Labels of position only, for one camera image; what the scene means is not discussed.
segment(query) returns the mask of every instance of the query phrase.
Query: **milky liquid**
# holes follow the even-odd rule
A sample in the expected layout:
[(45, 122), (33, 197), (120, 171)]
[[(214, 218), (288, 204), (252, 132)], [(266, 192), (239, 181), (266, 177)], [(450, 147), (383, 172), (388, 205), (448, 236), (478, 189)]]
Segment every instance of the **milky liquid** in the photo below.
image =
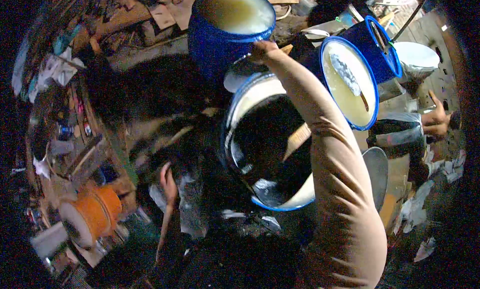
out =
[(275, 14), (265, 0), (201, 0), (200, 14), (216, 28), (237, 34), (264, 32)]
[[(375, 88), (367, 67), (357, 55), (357, 52), (342, 43), (331, 41), (327, 43), (323, 51), (323, 72), (333, 99), (335, 99), (339, 105), (338, 107), (351, 123), (357, 126), (366, 126), (374, 115), (376, 102)], [(341, 52), (348, 59), (347, 65), (357, 79), (358, 85), (367, 100), (368, 112), (365, 109), (361, 96), (353, 95), (350, 88), (333, 68), (330, 52)]]

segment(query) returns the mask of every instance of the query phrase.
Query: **orange bucket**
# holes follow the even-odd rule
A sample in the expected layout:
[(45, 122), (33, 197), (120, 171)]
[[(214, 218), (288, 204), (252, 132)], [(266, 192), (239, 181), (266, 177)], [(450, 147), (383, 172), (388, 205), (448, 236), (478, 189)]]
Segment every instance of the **orange bucket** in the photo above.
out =
[(97, 238), (111, 235), (121, 205), (112, 186), (106, 185), (75, 202), (63, 202), (59, 212), (69, 236), (82, 248), (89, 248)]

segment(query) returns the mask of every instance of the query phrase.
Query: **bucket rim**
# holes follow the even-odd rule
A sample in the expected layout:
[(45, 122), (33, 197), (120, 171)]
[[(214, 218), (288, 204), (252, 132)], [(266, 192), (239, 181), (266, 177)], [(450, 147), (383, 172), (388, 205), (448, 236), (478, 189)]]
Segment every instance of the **bucket rim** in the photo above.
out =
[[(356, 124), (353, 124), (345, 115), (343, 115), (346, 119), (346, 121), (350, 124), (350, 126), (355, 129), (355, 130), (360, 130), (360, 131), (364, 131), (364, 130), (369, 130), (373, 124), (375, 123), (375, 121), (377, 121), (377, 116), (378, 116), (378, 106), (379, 106), (379, 97), (378, 97), (378, 87), (377, 87), (377, 82), (375, 80), (375, 76), (374, 76), (374, 73), (372, 71), (372, 68), (370, 67), (370, 65), (368, 64), (368, 61), (365, 59), (365, 57), (363, 56), (363, 54), (360, 52), (360, 50), (358, 50), (358, 48), (353, 45), (352, 43), (350, 43), (348, 40), (342, 38), (342, 37), (329, 37), (329, 38), (326, 38), (323, 43), (321, 44), (321, 48), (320, 48), (320, 51), (318, 52), (318, 61), (319, 61), (319, 64), (321, 66), (321, 73), (325, 79), (325, 84), (326, 84), (326, 88), (328, 90), (328, 92), (330, 93), (330, 95), (332, 96), (332, 92), (330, 92), (330, 87), (328, 86), (328, 83), (327, 83), (327, 79), (326, 79), (326, 76), (325, 76), (325, 70), (324, 70), (324, 65), (323, 65), (323, 62), (322, 62), (322, 55), (323, 55), (323, 51), (325, 49), (325, 46), (328, 44), (328, 42), (330, 41), (339, 41), (345, 45), (347, 45), (348, 47), (352, 48), (355, 52), (357, 52), (358, 56), (360, 57), (360, 59), (363, 61), (363, 64), (365, 64), (365, 66), (367, 67), (367, 70), (368, 70), (368, 73), (370, 74), (370, 79), (372, 80), (372, 84), (373, 84), (373, 89), (375, 91), (375, 110), (373, 111), (373, 115), (369, 121), (368, 124), (366, 124), (365, 126), (360, 126), (360, 125), (356, 125)], [(333, 100), (335, 101), (335, 104), (338, 106), (339, 104), (337, 103), (337, 101), (335, 100), (335, 98), (332, 96)]]
[[(380, 25), (380, 23), (372, 16), (368, 15), (365, 17), (365, 24), (367, 26), (368, 32), (370, 33), (371, 38), (374, 40), (374, 43), (379, 46), (380, 44), (378, 43), (377, 39), (375, 38), (375, 35), (372, 31), (372, 27), (370, 25), (370, 22), (374, 23), (376, 27), (378, 28), (378, 31), (387, 38), (388, 41), (390, 41), (390, 37), (388, 36), (387, 31), (385, 31), (385, 28)], [(387, 64), (390, 66), (392, 69), (393, 74), (395, 74), (396, 77), (401, 78), (402, 77), (402, 66), (400, 64), (400, 59), (399, 55), (397, 54), (395, 48), (388, 48), (388, 53), (381, 53), (383, 57), (385, 58), (385, 61)]]
[(306, 207), (307, 205), (309, 205), (309, 204), (311, 204), (312, 202), (315, 201), (315, 197), (310, 199), (308, 202), (305, 202), (302, 205), (297, 205), (297, 206), (291, 207), (291, 208), (280, 208), (281, 205), (279, 207), (268, 206), (268, 205), (262, 203), (262, 201), (258, 197), (256, 197), (255, 195), (251, 197), (251, 201), (253, 203), (255, 203), (256, 205), (258, 205), (258, 206), (260, 206), (260, 207), (262, 207), (266, 210), (275, 211), (275, 212), (290, 212), (290, 211), (294, 211), (294, 210), (298, 210), (298, 209), (301, 209), (303, 207)]
[(381, 201), (382, 203), (381, 203), (380, 205), (378, 205), (378, 206), (375, 205), (375, 208), (377, 209), (377, 212), (380, 213), (380, 211), (382, 210), (383, 205), (384, 205), (384, 203), (385, 203), (385, 199), (387, 198), (388, 184), (389, 184), (389, 181), (390, 181), (390, 179), (388, 178), (388, 174), (390, 173), (390, 169), (388, 168), (388, 157), (387, 157), (387, 154), (385, 153), (385, 151), (384, 151), (382, 148), (380, 148), (380, 147), (378, 147), (378, 146), (373, 146), (373, 147), (370, 147), (370, 148), (366, 149), (365, 151), (362, 151), (362, 154), (361, 154), (361, 155), (362, 155), (362, 158), (365, 160), (365, 158), (364, 158), (365, 155), (368, 154), (369, 152), (372, 152), (372, 151), (378, 151), (378, 152), (380, 152), (380, 153), (384, 156), (384, 159), (386, 160), (386, 163), (387, 163), (387, 166), (386, 166), (386, 167), (387, 167), (387, 182), (386, 182), (386, 184), (385, 184), (385, 193), (384, 193), (384, 195), (383, 195), (384, 197), (383, 197), (383, 200)]
[(221, 33), (228, 40), (233, 40), (233, 41), (236, 41), (238, 43), (248, 43), (248, 42), (263, 40), (263, 38), (262, 38), (263, 34), (266, 34), (266, 33), (271, 34), (273, 32), (273, 30), (275, 29), (277, 14), (275, 12), (275, 9), (273, 8), (273, 5), (270, 2), (268, 2), (268, 0), (263, 0), (263, 2), (267, 5), (266, 8), (269, 8), (273, 13), (272, 25), (270, 25), (264, 31), (257, 32), (257, 33), (252, 33), (252, 34), (240, 34), (240, 33), (235, 33), (235, 32), (228, 32), (228, 31), (222, 30), (220, 28), (216, 28), (210, 22), (208, 22), (204, 17), (202, 17), (202, 15), (198, 12), (198, 10), (197, 10), (198, 3), (200, 3), (201, 1), (202, 0), (195, 0), (193, 2), (192, 8), (191, 8), (191, 10), (192, 10), (191, 13), (192, 14), (191, 14), (190, 19), (191, 20), (195, 19), (195, 18), (196, 19), (201, 19), (203, 21), (203, 23), (205, 23), (205, 25), (206, 25), (204, 27), (210, 28), (209, 29), (210, 32)]

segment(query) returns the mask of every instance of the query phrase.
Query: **person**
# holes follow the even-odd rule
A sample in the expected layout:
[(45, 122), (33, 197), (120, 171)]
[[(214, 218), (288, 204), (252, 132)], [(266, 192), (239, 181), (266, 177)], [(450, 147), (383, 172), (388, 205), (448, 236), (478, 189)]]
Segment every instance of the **person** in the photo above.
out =
[(435, 110), (420, 115), (415, 112), (389, 112), (371, 128), (367, 139), (369, 147), (378, 146), (387, 154), (410, 155), (409, 180), (422, 185), (439, 171), (444, 161), (424, 163), (425, 143), (445, 139), (448, 129), (461, 128), (458, 111), (446, 113), (443, 103), (432, 90), (428, 91), (435, 104)]
[(375, 288), (383, 273), (387, 238), (375, 209), (367, 167), (349, 124), (318, 78), (270, 41), (255, 43), (253, 57), (267, 65), (312, 134), (311, 167), (318, 217), (306, 251), (270, 241), (207, 237), (185, 256), (180, 247), (179, 198), (169, 164), (160, 173), (167, 207), (153, 287)]

